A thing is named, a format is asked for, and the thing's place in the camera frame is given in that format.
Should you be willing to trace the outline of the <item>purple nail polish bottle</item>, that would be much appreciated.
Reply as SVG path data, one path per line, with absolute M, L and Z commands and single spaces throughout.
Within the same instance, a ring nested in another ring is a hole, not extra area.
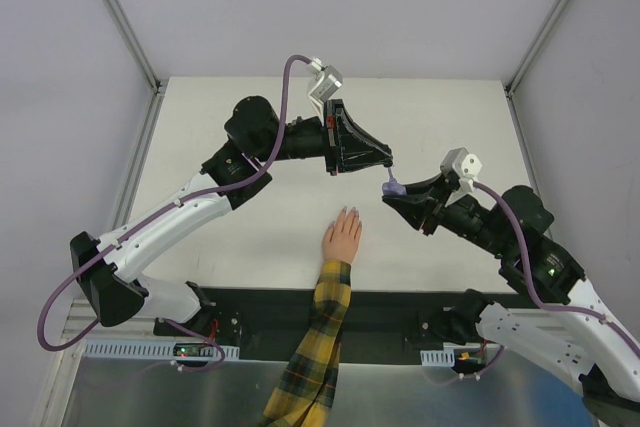
M 389 181 L 382 185 L 382 194 L 384 196 L 405 196 L 407 191 L 404 185 Z

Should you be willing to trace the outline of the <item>nail polish brush cap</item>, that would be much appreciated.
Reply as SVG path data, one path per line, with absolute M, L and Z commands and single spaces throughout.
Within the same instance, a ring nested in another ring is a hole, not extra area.
M 389 182 L 389 183 L 392 183 L 392 184 L 393 184 L 393 183 L 396 183 L 396 182 L 397 182 L 397 180 L 396 180 L 396 178 L 394 177 L 394 174 L 393 174 L 393 166 L 392 166 L 392 165 L 387 167 L 387 173 L 388 173 L 388 182 Z

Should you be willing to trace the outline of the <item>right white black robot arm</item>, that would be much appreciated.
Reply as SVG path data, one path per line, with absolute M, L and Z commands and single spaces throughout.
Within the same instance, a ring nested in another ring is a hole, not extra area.
M 499 260 L 516 293 L 555 318 L 562 340 L 473 289 L 431 320 L 435 335 L 463 344 L 479 336 L 551 373 L 608 426 L 639 423 L 639 342 L 595 291 L 585 270 L 546 231 L 554 221 L 534 191 L 517 185 L 498 194 L 453 173 L 382 186 L 383 202 L 426 236 L 444 228 Z

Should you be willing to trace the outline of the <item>yellow plaid sleeve forearm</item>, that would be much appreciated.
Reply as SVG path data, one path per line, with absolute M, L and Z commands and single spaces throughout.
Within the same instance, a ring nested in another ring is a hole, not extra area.
M 339 374 L 342 329 L 351 302 L 351 266 L 325 262 L 310 324 L 263 411 L 261 426 L 324 426 Z

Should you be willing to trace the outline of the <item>mannequin hand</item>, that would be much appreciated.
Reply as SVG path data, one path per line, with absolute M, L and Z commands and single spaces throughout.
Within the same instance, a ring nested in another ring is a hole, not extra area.
M 356 208 L 343 208 L 324 235 L 323 260 L 352 264 L 359 250 L 361 235 L 359 211 Z

